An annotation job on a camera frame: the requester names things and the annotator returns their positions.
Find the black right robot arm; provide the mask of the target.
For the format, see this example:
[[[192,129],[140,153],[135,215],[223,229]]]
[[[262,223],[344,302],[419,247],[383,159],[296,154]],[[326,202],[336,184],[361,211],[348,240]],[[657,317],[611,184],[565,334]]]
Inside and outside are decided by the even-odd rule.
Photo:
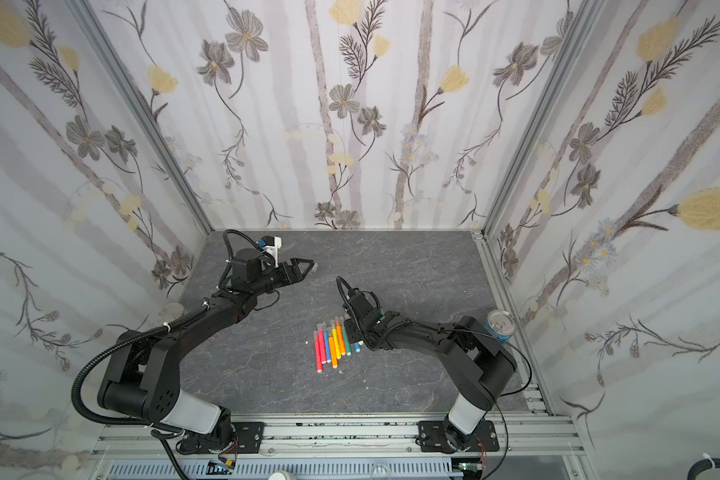
[[[444,420],[420,428],[424,451],[468,451],[486,437],[484,417],[497,404],[517,371],[514,356],[478,321],[425,323],[384,310],[375,294],[352,288],[343,293],[348,339],[372,350],[412,350],[440,362],[458,395]]]

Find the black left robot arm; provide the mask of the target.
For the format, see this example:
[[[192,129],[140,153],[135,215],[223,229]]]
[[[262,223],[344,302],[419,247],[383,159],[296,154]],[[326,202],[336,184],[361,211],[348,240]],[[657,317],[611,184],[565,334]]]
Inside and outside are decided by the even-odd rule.
[[[302,258],[277,263],[260,248],[230,255],[200,307],[151,330],[126,332],[90,360],[73,381],[72,406],[94,423],[180,434],[191,453],[229,448],[237,435],[228,409],[184,391],[181,362],[254,312],[260,296],[303,281],[314,266]]]

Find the teal marker pen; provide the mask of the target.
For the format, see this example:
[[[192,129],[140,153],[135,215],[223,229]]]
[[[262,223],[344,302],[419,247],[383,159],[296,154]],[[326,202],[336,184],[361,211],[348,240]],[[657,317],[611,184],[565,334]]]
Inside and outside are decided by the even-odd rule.
[[[341,341],[341,351],[343,356],[349,356],[352,353],[352,347],[351,344],[348,341],[348,338],[346,336],[346,332],[344,330],[344,327],[342,326],[342,322],[339,321],[337,323],[337,334],[338,338]]]

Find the light orange marker pen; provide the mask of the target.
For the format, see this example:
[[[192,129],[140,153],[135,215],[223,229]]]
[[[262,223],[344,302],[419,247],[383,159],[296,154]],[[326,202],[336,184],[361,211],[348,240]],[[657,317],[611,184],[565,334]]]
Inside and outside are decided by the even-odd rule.
[[[330,349],[330,362],[333,368],[338,367],[339,352],[337,351],[337,345],[333,334],[328,335],[328,345]]]

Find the small blue marker pen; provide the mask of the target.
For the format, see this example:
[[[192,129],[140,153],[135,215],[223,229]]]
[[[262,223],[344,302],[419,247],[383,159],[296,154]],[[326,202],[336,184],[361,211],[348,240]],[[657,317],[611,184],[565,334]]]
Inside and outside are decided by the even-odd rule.
[[[332,351],[330,346],[330,335],[325,327],[321,327],[323,336],[323,350],[325,354],[325,363],[331,365],[332,363]]]

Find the red marker pen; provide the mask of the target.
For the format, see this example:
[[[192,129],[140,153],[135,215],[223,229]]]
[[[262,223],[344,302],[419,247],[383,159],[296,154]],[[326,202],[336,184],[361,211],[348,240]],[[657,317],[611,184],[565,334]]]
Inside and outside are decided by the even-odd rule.
[[[322,364],[326,364],[329,359],[328,359],[328,356],[327,356],[327,354],[326,354],[326,345],[325,345],[324,331],[323,331],[323,327],[322,327],[321,324],[318,324],[317,327],[318,327],[318,329],[317,329],[317,341],[318,341],[318,346],[319,346],[319,349],[320,349],[320,359],[321,359],[321,363],[322,363]]]

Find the pink marker pen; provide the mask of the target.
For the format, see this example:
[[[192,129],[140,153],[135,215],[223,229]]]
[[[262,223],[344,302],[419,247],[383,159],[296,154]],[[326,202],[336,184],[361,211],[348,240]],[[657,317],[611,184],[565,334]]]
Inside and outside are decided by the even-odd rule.
[[[318,373],[323,372],[323,348],[320,344],[321,337],[317,331],[313,332],[313,347],[314,347],[314,354],[315,354],[315,362],[316,362],[316,371]]]

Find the blue soup can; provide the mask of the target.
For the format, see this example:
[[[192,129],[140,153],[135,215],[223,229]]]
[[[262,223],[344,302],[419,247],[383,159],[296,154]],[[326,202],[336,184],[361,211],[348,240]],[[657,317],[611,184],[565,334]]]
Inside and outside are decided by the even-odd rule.
[[[517,331],[512,315],[508,311],[500,309],[494,309],[487,314],[485,328],[501,343],[508,342]]]

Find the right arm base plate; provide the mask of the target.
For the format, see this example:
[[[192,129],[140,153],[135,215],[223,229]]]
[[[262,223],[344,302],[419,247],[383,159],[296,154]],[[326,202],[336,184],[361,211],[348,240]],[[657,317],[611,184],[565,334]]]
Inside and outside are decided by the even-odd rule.
[[[494,423],[482,420],[472,434],[443,421],[420,421],[415,443],[423,453],[481,453],[500,450]]]

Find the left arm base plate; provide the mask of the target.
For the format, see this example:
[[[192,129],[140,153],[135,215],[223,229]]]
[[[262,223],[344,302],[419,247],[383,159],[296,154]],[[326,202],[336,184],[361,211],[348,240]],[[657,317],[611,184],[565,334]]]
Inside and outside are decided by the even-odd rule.
[[[224,420],[209,434],[188,433],[176,444],[182,455],[258,454],[264,437],[263,422]]]

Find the aluminium frame rail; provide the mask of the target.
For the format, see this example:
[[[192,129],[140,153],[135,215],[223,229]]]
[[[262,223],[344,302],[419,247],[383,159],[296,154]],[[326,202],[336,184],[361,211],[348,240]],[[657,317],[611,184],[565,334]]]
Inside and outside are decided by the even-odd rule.
[[[422,454],[415,443],[418,423],[441,422],[443,412],[392,414],[249,414],[236,415],[234,423],[259,422],[263,459],[318,457],[413,457]],[[528,412],[489,413],[494,438],[508,444],[510,457],[571,456],[585,454],[585,445],[567,416]],[[164,455],[146,427],[106,427],[99,434],[91,457],[157,459]]]

